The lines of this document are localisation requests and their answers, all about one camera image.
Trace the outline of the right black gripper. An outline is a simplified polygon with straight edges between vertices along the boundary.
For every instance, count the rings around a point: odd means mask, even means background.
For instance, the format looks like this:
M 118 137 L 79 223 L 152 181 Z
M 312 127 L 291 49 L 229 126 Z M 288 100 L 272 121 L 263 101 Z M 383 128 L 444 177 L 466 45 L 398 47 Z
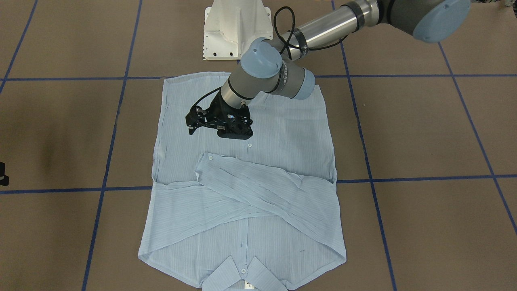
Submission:
M 220 92 L 206 109 L 202 124 L 206 128 L 216 129 L 221 138 L 248 140 L 253 136 L 250 110 L 246 104 L 240 108 L 227 105 Z

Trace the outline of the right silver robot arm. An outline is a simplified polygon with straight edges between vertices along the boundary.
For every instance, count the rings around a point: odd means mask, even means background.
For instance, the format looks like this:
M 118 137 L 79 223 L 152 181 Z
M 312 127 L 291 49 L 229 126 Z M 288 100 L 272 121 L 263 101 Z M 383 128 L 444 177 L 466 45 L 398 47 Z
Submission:
M 310 52 L 341 44 L 363 27 L 389 24 L 419 41 L 437 43 L 453 34 L 471 9 L 469 0 L 351 0 L 340 8 L 280 34 L 254 39 L 234 72 L 209 92 L 214 99 L 203 109 L 196 101 L 186 115 L 189 135 L 198 128 L 215 129 L 221 138 L 252 137 L 249 105 L 264 92 L 304 100 L 312 94 L 314 74 L 295 61 Z

